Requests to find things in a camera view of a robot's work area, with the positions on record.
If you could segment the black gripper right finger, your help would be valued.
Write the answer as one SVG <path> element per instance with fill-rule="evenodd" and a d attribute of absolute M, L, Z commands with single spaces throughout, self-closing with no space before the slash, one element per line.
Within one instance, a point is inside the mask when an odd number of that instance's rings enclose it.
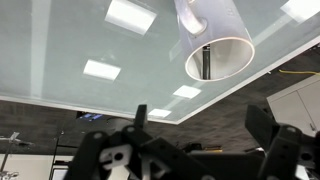
<path fill-rule="evenodd" d="M 279 124 L 256 105 L 247 106 L 245 127 L 265 152 L 279 131 Z"/>

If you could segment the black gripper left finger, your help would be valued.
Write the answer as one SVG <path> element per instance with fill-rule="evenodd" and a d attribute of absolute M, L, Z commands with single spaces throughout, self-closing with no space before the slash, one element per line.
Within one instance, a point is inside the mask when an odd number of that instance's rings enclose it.
<path fill-rule="evenodd" d="M 147 105 L 141 104 L 138 106 L 135 118 L 134 125 L 143 129 L 147 123 Z"/>

